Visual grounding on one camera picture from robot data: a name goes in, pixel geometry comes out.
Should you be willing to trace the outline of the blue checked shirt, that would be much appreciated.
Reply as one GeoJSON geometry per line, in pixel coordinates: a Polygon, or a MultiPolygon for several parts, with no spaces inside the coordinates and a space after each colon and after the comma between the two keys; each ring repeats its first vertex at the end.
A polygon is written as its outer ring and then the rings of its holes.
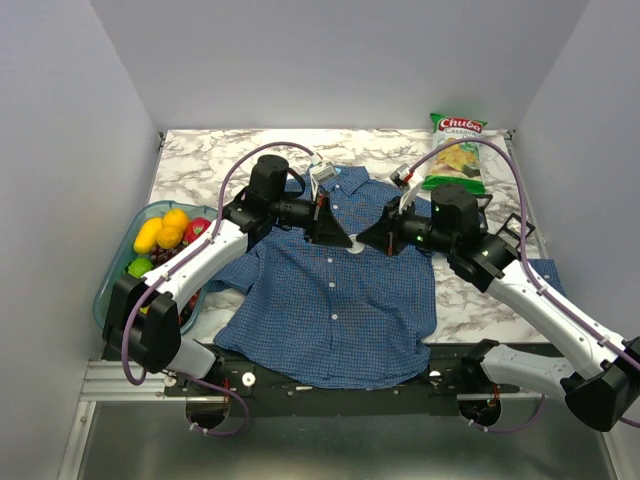
{"type": "Polygon", "coordinates": [[[244,300],[217,346],[298,382],[325,389],[379,389],[421,374],[437,326],[432,259],[352,254],[274,229],[229,263],[209,289],[244,300]]]}

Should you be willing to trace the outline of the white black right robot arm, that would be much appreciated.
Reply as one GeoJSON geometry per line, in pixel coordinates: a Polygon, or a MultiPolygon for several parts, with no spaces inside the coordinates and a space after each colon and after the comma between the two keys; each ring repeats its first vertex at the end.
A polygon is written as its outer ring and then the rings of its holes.
{"type": "Polygon", "coordinates": [[[512,385],[563,401],[588,427],[610,431],[639,397],[639,342],[628,341],[579,308],[535,273],[524,252],[488,231],[478,197],[455,184],[431,194],[431,213],[420,216],[402,195],[357,237],[387,256],[411,245],[443,254],[462,280],[508,306],[559,351],[547,357],[483,340],[466,354],[460,379],[480,392],[512,385]]]}

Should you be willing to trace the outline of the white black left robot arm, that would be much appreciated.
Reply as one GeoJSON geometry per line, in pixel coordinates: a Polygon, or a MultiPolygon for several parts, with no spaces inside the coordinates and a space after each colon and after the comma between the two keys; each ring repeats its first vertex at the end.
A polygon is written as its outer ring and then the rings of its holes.
{"type": "Polygon", "coordinates": [[[222,380],[216,354],[181,334],[179,314],[190,298],[227,264],[243,256],[273,228],[299,228],[313,245],[349,248],[353,242],[333,215],[323,182],[336,168],[313,158],[301,189],[289,192],[288,162],[263,155],[254,165],[248,185],[218,211],[216,220],[189,246],[165,264],[136,278],[124,274],[112,290],[103,328],[106,343],[118,350],[127,379],[139,385],[132,365],[144,374],[173,372],[187,376],[201,395],[214,393],[222,380]],[[310,198],[303,196],[311,191],[310,198]]]}

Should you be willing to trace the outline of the black box with blue brooch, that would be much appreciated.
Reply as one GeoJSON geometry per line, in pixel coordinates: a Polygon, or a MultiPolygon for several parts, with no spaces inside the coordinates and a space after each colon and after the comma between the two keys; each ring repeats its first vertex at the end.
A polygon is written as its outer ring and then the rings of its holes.
{"type": "Polygon", "coordinates": [[[488,220],[486,216],[486,210],[490,205],[491,201],[493,200],[493,195],[479,194],[479,195],[476,195],[475,198],[478,203],[478,214],[480,218],[480,226],[482,229],[487,230],[489,226],[488,226],[488,220]]]}

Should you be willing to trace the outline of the black box with gold brooch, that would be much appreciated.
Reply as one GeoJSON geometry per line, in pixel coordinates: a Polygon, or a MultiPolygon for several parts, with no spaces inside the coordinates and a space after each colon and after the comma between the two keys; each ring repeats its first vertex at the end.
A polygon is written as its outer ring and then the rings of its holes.
{"type": "Polygon", "coordinates": [[[521,234],[524,234],[524,238],[528,239],[536,230],[535,225],[529,221],[524,223],[525,228],[522,228],[522,225],[522,217],[518,213],[512,212],[498,229],[497,235],[517,250],[521,250],[522,245],[525,244],[521,239],[521,234]]]}

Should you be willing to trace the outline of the green cassava chips bag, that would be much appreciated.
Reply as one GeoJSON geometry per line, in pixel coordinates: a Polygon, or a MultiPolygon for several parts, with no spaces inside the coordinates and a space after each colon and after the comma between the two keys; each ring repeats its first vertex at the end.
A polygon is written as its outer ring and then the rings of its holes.
{"type": "MultiPolygon", "coordinates": [[[[466,117],[431,113],[433,125],[432,148],[450,144],[464,138],[481,138],[485,121],[466,117]]],[[[485,185],[480,168],[480,152],[477,142],[461,142],[439,153],[426,162],[423,183],[425,190],[433,190],[446,183],[463,185],[471,194],[484,194],[485,185]]]]}

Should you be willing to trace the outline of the orange fruit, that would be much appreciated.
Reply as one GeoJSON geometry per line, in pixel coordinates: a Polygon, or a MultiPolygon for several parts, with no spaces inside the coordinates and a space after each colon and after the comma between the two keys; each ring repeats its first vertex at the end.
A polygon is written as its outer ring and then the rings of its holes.
{"type": "Polygon", "coordinates": [[[156,235],[157,245],[165,250],[177,247],[183,238],[183,230],[177,226],[163,226],[156,235]]]}
{"type": "Polygon", "coordinates": [[[164,227],[177,228],[182,232],[186,230],[189,222],[189,216],[179,208],[170,209],[162,219],[162,224],[164,227]]]}

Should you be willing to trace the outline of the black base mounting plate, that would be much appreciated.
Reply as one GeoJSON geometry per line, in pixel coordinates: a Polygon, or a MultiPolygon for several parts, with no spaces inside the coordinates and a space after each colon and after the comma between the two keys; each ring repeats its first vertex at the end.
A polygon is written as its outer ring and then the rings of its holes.
{"type": "Polygon", "coordinates": [[[491,384],[471,368],[476,351],[488,343],[432,344],[428,367],[383,389],[321,389],[261,367],[246,357],[215,347],[220,356],[206,380],[229,389],[259,417],[347,417],[378,415],[464,415],[481,425],[496,424],[511,403],[540,396],[514,385],[491,384]]]}

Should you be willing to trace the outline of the dark purple grapes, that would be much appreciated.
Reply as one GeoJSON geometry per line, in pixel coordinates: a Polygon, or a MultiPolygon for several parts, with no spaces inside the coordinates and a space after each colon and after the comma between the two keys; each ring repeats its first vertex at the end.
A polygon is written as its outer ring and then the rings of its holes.
{"type": "Polygon", "coordinates": [[[184,248],[185,245],[182,243],[171,249],[164,249],[160,246],[155,246],[150,252],[149,259],[154,267],[158,267],[178,255],[184,248]]]}

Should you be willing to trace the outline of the yellow mango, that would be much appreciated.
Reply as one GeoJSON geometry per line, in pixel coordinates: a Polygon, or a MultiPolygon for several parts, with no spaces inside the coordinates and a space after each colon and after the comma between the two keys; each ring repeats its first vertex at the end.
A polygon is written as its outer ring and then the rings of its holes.
{"type": "Polygon", "coordinates": [[[133,250],[138,255],[146,255],[157,245],[158,232],[163,227],[161,217],[152,217],[140,227],[133,243],[133,250]]]}

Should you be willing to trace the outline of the teal plastic fruit basket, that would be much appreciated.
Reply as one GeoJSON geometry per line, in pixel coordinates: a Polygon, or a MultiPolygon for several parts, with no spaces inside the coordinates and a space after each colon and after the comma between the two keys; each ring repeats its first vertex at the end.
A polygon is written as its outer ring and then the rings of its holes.
{"type": "Polygon", "coordinates": [[[213,222],[217,216],[217,211],[214,207],[183,204],[171,200],[154,202],[140,210],[133,218],[127,232],[125,233],[95,296],[93,302],[93,317],[100,330],[103,329],[107,318],[107,311],[114,283],[124,273],[127,273],[127,267],[134,259],[138,257],[149,258],[150,253],[146,255],[138,255],[133,250],[133,243],[140,227],[146,220],[149,220],[152,217],[163,218],[164,215],[173,208],[183,210],[189,216],[190,220],[196,217],[204,217],[213,222]]]}

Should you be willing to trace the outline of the aluminium frame rail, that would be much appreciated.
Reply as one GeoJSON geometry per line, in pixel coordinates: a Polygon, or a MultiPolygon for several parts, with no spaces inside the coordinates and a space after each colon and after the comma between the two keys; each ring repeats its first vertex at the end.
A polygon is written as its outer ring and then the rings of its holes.
{"type": "Polygon", "coordinates": [[[93,402],[151,402],[166,398],[165,376],[147,374],[144,382],[131,384],[120,363],[115,361],[90,361],[80,390],[82,401],[93,402]]]}

